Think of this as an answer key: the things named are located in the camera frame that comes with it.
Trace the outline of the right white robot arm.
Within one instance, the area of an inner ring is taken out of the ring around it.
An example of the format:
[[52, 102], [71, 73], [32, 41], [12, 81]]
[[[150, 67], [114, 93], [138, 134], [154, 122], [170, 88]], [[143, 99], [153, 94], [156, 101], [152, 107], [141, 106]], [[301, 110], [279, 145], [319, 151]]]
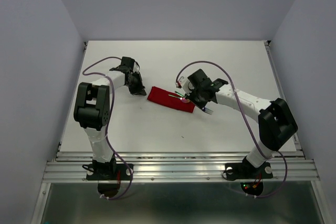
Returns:
[[179, 78], [178, 84], [185, 92], [186, 99], [203, 112], [211, 114], [212, 111], [206, 105], [213, 102], [240, 112], [246, 125], [249, 124], [248, 118], [258, 124], [259, 136], [252, 136], [255, 146], [236, 168], [248, 177], [258, 174], [261, 166], [298, 130], [284, 99], [267, 100], [256, 97], [237, 89], [231, 79], [211, 80], [202, 69], [187, 78]]

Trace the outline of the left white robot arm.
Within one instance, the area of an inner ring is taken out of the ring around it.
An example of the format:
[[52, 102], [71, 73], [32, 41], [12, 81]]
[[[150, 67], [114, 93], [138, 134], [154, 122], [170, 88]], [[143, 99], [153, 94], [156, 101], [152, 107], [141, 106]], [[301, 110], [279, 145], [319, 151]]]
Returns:
[[103, 58], [83, 70], [83, 76], [100, 78], [93, 82], [79, 83], [73, 117], [84, 129], [92, 148], [92, 164], [85, 169], [106, 179], [113, 178], [117, 172], [117, 154], [108, 140], [108, 125], [114, 107], [115, 91], [120, 87], [127, 87], [131, 95], [146, 95], [140, 65], [133, 58], [115, 57], [120, 60], [120, 64], [107, 73], [88, 71], [108, 59], [112, 57]]

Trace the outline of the red cloth napkin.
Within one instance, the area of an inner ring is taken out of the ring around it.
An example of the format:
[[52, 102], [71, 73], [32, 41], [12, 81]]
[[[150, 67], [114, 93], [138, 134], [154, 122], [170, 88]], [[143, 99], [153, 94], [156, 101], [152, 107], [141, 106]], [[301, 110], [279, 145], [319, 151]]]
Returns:
[[192, 102], [183, 103], [177, 98], [170, 97], [169, 94], [174, 93], [158, 87], [152, 87], [147, 97], [147, 100], [170, 109], [175, 109], [187, 113], [194, 112], [195, 105]]

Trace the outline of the iridescent metal fork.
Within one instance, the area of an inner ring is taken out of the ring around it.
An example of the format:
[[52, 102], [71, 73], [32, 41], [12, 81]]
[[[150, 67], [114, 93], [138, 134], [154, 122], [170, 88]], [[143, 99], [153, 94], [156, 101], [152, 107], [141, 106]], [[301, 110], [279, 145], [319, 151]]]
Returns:
[[[172, 94], [172, 95], [175, 95], [175, 96], [178, 96], [178, 97], [185, 97], [185, 98], [186, 98], [186, 96], [180, 94], [180, 93], [177, 92], [177, 91], [175, 91], [175, 94]], [[209, 108], [204, 107], [204, 108], [202, 108], [201, 110], [202, 110], [204, 113], [207, 113], [207, 114], [210, 114], [210, 115], [213, 114], [213, 111], [212, 111], [211, 109], [209, 109]]]

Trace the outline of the iridescent metal spoon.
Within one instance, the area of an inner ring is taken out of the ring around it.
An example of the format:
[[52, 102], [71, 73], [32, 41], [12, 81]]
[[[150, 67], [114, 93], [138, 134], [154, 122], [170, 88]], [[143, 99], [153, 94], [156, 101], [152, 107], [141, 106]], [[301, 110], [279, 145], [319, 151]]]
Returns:
[[185, 97], [178, 97], [178, 96], [171, 95], [171, 94], [169, 94], [169, 96], [170, 96], [170, 97], [173, 97], [173, 98], [177, 98], [177, 99], [179, 99], [179, 100], [180, 100], [181, 102], [183, 102], [183, 103], [190, 103], [190, 100], [187, 99], [187, 98], [185, 98]]

